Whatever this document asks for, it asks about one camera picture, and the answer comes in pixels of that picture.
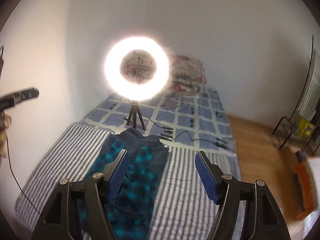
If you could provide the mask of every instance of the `yellow box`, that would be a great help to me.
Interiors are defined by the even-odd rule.
[[[298,124],[298,128],[299,130],[297,132],[297,135],[300,138],[308,139],[311,136],[315,126],[311,124],[307,119],[302,118]]]

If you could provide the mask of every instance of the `teal patterned fabric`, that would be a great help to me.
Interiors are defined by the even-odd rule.
[[[88,170],[84,179],[89,178],[96,172],[102,172],[104,167],[108,163],[112,163],[116,160],[120,151],[124,148],[122,141],[116,140],[108,151],[101,150],[98,157],[92,164],[91,168]],[[89,232],[89,224],[87,220],[87,212],[85,209],[85,201],[82,199],[77,200],[77,209],[79,212],[79,219],[82,230]]]
[[[87,179],[96,172],[102,172],[106,164],[115,161],[122,149],[128,150],[130,165],[119,194],[115,200],[105,205],[112,230],[118,240],[145,239],[152,218],[157,185],[168,157],[167,147],[151,147],[148,141],[151,137],[140,138],[138,135],[141,134],[136,133],[138,132],[135,129],[130,128],[120,135],[110,136],[84,177]],[[159,140],[153,143],[162,145]],[[89,233],[85,202],[78,201],[77,206],[81,227]]]

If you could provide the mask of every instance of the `screw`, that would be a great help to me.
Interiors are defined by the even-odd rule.
[[[259,186],[261,186],[261,187],[263,187],[263,186],[265,185],[264,181],[261,180],[261,179],[257,180],[257,184],[258,184]]]
[[[61,179],[60,180],[60,184],[61,185],[65,185],[65,184],[67,184],[68,183],[68,179]]]
[[[102,177],[102,173],[101,172],[97,172],[93,175],[94,179],[100,179]]]
[[[232,180],[232,175],[231,174],[223,174],[223,178],[226,179],[226,180]]]

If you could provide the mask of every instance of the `blue gripper pad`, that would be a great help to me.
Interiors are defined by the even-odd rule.
[[[116,198],[119,193],[119,189],[123,182],[124,176],[128,170],[130,164],[130,155],[126,151],[119,161],[115,171],[111,175],[109,180],[109,192],[108,192],[108,200],[111,201]]]
[[[216,183],[216,180],[213,178],[213,175],[209,170],[209,167],[207,166],[199,152],[196,154],[195,163],[208,198],[212,200],[215,204],[217,204],[219,200],[217,192],[218,185]]]

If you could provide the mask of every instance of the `bed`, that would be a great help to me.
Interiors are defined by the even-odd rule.
[[[206,239],[218,207],[208,199],[196,171],[196,151],[203,150],[224,173],[241,179],[236,146],[218,93],[204,88],[196,98],[158,94],[140,102],[139,106],[142,114],[150,117],[158,126],[173,128],[173,137],[188,131],[175,141],[162,140],[169,147],[169,157],[157,191],[146,239]],[[124,118],[130,108],[127,99],[113,94],[81,123],[72,124],[65,131],[24,187],[26,195],[38,210],[42,210],[61,178],[66,177],[71,181],[84,178],[107,137],[128,128]],[[145,117],[143,119],[146,131],[137,121],[137,129],[143,135],[163,133],[164,129]],[[228,143],[227,149],[211,143],[219,139]],[[33,230],[38,214],[22,194],[16,201],[15,211]],[[240,238],[243,215],[244,206],[240,205],[233,239]],[[84,239],[89,238],[88,234],[84,234]]]

